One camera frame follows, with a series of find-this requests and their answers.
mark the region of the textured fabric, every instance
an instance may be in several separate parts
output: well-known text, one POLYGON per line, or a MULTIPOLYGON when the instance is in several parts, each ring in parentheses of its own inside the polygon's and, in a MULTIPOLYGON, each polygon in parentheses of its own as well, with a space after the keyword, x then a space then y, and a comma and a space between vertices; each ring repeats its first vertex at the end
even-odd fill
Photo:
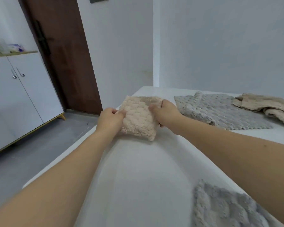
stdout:
POLYGON ((193 192, 192 226, 275 227, 274 218, 246 194, 200 180, 193 192))
POLYGON ((263 110, 265 115, 284 122, 284 99, 273 96, 244 93, 233 99, 233 105, 255 112, 263 110))
POLYGON ((196 92, 194 96, 175 96, 174 99, 182 115, 226 130, 272 128, 261 114, 233 106, 233 97, 226 94, 196 92))
POLYGON ((119 109, 126 111, 121 132, 153 141, 159 123, 148 110, 151 103, 161 107, 162 99, 159 97, 127 96, 119 109))

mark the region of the gold cabinet leg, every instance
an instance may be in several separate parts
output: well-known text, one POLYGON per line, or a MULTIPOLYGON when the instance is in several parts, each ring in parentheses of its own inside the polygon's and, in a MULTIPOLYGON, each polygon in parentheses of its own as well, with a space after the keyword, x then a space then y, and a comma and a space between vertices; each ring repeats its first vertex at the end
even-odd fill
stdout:
POLYGON ((63 120, 66 120, 64 114, 60 115, 59 117, 60 117, 61 119, 63 119, 63 120))

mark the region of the white wall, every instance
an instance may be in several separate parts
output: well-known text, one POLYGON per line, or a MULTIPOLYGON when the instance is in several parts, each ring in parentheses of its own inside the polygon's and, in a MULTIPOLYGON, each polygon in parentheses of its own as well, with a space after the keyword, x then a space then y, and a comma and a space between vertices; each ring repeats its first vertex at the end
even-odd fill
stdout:
POLYGON ((38 50, 18 0, 0 0, 0 38, 29 51, 38 50))
POLYGON ((153 85, 153 0, 77 0, 102 107, 153 85))
POLYGON ((284 0, 159 6, 161 87, 284 97, 284 0))

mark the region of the white countertop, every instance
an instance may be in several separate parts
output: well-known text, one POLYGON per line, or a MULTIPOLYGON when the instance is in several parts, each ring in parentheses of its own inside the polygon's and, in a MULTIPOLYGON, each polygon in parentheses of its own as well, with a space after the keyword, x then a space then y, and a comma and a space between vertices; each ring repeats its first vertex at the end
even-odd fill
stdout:
MULTIPOLYGON (((144 86, 134 95, 159 96, 175 103, 174 96, 194 95, 195 92, 144 86)), ((267 119, 274 123, 273 129, 235 132, 284 144, 284 125, 267 119)), ((94 131, 95 127, 28 183, 57 164, 94 131)), ((219 187, 243 192, 203 153, 167 128, 159 129, 153 142, 122 135, 105 151, 76 226, 188 227, 191 192, 200 178, 219 187)))

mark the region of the wooden shelf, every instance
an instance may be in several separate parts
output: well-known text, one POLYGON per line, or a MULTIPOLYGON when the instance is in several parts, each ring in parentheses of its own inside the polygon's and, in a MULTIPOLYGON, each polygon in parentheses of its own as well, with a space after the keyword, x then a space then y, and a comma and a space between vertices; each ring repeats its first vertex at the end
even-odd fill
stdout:
POLYGON ((14 53, 7 53, 7 54, 0 54, 0 57, 9 57, 9 56, 16 56, 22 54, 29 54, 29 53, 37 53, 38 51, 27 51, 27 52, 14 52, 14 53))

